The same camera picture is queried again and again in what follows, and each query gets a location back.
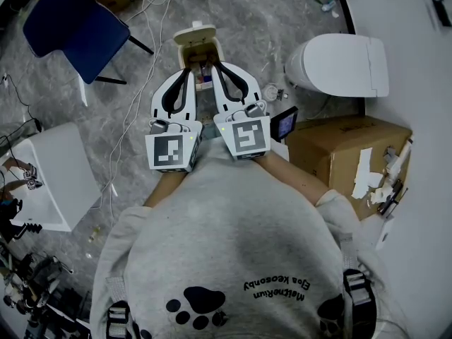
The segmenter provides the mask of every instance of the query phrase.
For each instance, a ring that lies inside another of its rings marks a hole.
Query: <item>gray marble floor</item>
[[[140,2],[119,14],[122,20],[139,11]],[[150,24],[158,37],[159,22],[165,6],[148,9]],[[236,64],[256,77],[261,88],[277,83],[290,98],[272,103],[271,112],[277,114],[296,105],[299,119],[317,114],[325,95],[307,90],[294,91],[287,85],[283,64],[290,52],[302,42],[327,32],[346,32],[340,8],[339,18],[323,13],[315,0],[172,0],[163,23],[163,46],[158,57],[155,75],[143,91],[138,117],[122,141],[114,188],[118,196],[109,208],[109,190],[105,191],[101,209],[90,211],[70,233],[27,233],[11,243],[19,257],[29,251],[57,255],[74,269],[62,283],[74,287],[81,295],[90,290],[96,263],[107,235],[120,212],[128,206],[140,205],[155,187],[159,173],[148,169],[144,135],[148,133],[150,100],[153,92],[179,70],[177,46],[173,34],[191,26],[193,20],[217,27],[225,60]],[[11,74],[22,99],[30,103],[32,114],[45,128],[68,121],[77,124],[89,162],[100,188],[109,180],[109,155],[123,132],[123,120],[133,97],[145,81],[152,58],[137,46],[126,43],[104,76],[123,78],[128,85],[94,82],[87,89],[88,106],[81,102],[76,72],[61,52],[42,59],[35,58],[23,36],[22,27],[27,14],[22,13],[8,26],[1,41],[0,73]],[[143,14],[129,22],[132,34],[152,47]],[[132,108],[130,122],[137,110]],[[357,113],[357,101],[334,97],[320,117]],[[20,121],[25,110],[16,97],[0,87],[0,123]],[[113,155],[114,161],[118,152]],[[99,226],[100,233],[93,243],[88,237]]]

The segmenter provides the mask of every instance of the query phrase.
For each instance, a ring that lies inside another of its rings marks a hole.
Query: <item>person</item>
[[[344,196],[277,154],[233,161],[221,138],[203,142],[193,172],[163,174],[109,234],[92,335],[106,338],[119,278],[137,338],[342,337],[348,232],[388,319],[385,270],[359,227]]]
[[[31,163],[24,163],[21,160],[9,157],[2,165],[0,165],[0,179],[5,179],[12,167],[23,170],[23,178],[17,179],[9,183],[4,182],[0,188],[0,205],[7,206],[13,202],[14,196],[12,191],[27,185],[29,189],[36,189],[42,186],[42,182],[37,181],[37,170]]]

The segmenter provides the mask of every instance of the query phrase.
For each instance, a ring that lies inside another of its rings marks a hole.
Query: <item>white sink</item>
[[[100,197],[82,140],[74,123],[67,123],[25,139],[13,147],[16,159],[37,168],[44,186],[29,190],[22,186],[12,194],[23,200],[22,211],[11,221],[41,225],[44,230],[72,231]],[[8,152],[0,159],[11,157]],[[13,167],[6,182],[23,179],[23,171]]]

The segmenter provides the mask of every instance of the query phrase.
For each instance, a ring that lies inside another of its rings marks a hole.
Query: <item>white cable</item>
[[[328,103],[330,102],[330,100],[331,100],[331,95],[329,95],[328,97],[326,97],[325,101],[323,102],[323,104],[322,104],[322,106],[321,106],[321,108],[320,108],[320,110],[319,110],[319,113],[317,113],[317,114],[316,114],[315,116],[313,116],[313,117],[306,118],[306,120],[307,120],[307,121],[313,121],[313,120],[317,119],[317,118],[319,117],[319,115],[323,113],[323,111],[325,110],[325,108],[326,108],[326,106],[328,105]]]
[[[126,20],[126,22],[129,21],[129,20],[131,20],[132,18],[138,16],[140,13],[144,13],[145,16],[146,16],[146,19],[147,19],[147,21],[148,21],[148,29],[149,29],[149,31],[150,31],[150,35],[151,35],[151,37],[152,37],[153,44],[154,44],[154,49],[155,49],[156,43],[155,43],[155,39],[154,39],[154,34],[153,34],[153,31],[152,31],[152,28],[150,27],[150,21],[149,21],[148,14],[146,13],[146,9],[147,9],[150,5],[156,5],[156,6],[158,6],[158,5],[163,5],[163,4],[166,2],[166,0],[163,0],[163,2],[162,2],[161,4],[153,4],[153,2],[154,2],[154,0],[143,0],[143,3],[141,4],[141,11],[139,11],[137,14],[131,16],[129,19]],[[118,143],[115,145],[115,147],[113,148],[112,152],[110,153],[110,156],[109,156],[109,172],[110,172],[110,175],[109,175],[109,181],[105,184],[104,188],[101,190],[101,197],[100,197],[100,204],[99,204],[99,206],[98,206],[98,207],[91,208],[91,210],[95,210],[95,209],[98,209],[98,208],[101,208],[101,207],[102,207],[104,191],[105,191],[105,189],[106,189],[108,186],[110,186],[110,202],[109,202],[109,206],[110,206],[110,213],[112,214],[112,226],[113,226],[113,223],[114,223],[114,214],[113,214],[113,208],[112,208],[112,191],[113,191],[113,190],[112,190],[111,185],[113,184],[113,181],[116,179],[116,176],[117,176],[118,163],[119,163],[119,160],[121,159],[121,144],[122,144],[122,140],[124,139],[125,135],[127,134],[127,131],[130,129],[130,127],[133,125],[133,123],[135,123],[135,121],[137,120],[137,118],[138,118],[138,112],[139,112],[140,105],[141,105],[141,96],[142,96],[142,94],[143,94],[143,91],[144,91],[145,87],[147,86],[147,84],[149,83],[149,81],[150,81],[150,80],[152,79],[152,77],[154,76],[154,72],[155,72],[155,63],[157,62],[157,58],[159,57],[159,55],[160,55],[160,50],[162,49],[162,46],[163,46],[163,41],[162,41],[163,20],[165,19],[165,16],[167,15],[168,9],[169,9],[169,7],[170,7],[170,3],[171,3],[171,0],[168,0],[168,2],[167,2],[167,7],[166,7],[165,12],[164,12],[164,14],[163,14],[162,20],[160,21],[160,45],[159,45],[159,47],[158,47],[158,50],[157,50],[157,51],[154,53],[154,55],[153,55],[153,58],[154,58],[154,59],[153,59],[152,65],[151,65],[151,67],[150,67],[150,69],[149,69],[148,77],[146,78],[146,82],[143,84],[143,86],[140,88],[140,90],[139,90],[139,91],[135,94],[135,96],[133,97],[132,102],[131,102],[130,107],[129,107],[129,110],[127,111],[126,117],[124,118],[124,121],[123,121],[123,124],[122,124],[122,127],[123,127],[123,134],[121,135],[121,137],[120,137],[119,140],[118,140]],[[131,122],[131,123],[127,126],[127,128],[126,128],[126,121],[127,121],[127,118],[128,118],[129,115],[130,115],[130,112],[131,112],[131,110],[132,110],[133,104],[135,103],[137,97],[138,97],[138,104],[137,104],[137,107],[136,107],[135,117],[133,118],[132,122]],[[116,161],[116,164],[115,164],[114,175],[113,175],[113,171],[112,171],[112,156],[113,156],[114,151],[115,151],[118,147],[119,147],[119,155],[118,155],[118,158],[117,158],[117,161]]]

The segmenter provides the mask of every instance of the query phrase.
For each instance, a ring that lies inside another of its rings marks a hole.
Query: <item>paw print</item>
[[[325,338],[341,338],[344,328],[344,299],[338,295],[326,300],[317,310],[320,316],[320,330]]]
[[[191,309],[197,314],[209,314],[215,311],[211,321],[214,326],[225,325],[227,316],[218,309],[225,303],[226,296],[221,291],[211,291],[201,286],[188,287],[184,290],[184,296],[190,304]],[[181,302],[177,299],[168,301],[166,308],[170,313],[177,313],[176,323],[184,325],[189,322],[191,315],[187,311],[179,311]],[[209,324],[209,318],[199,315],[193,320],[193,327],[202,331]]]

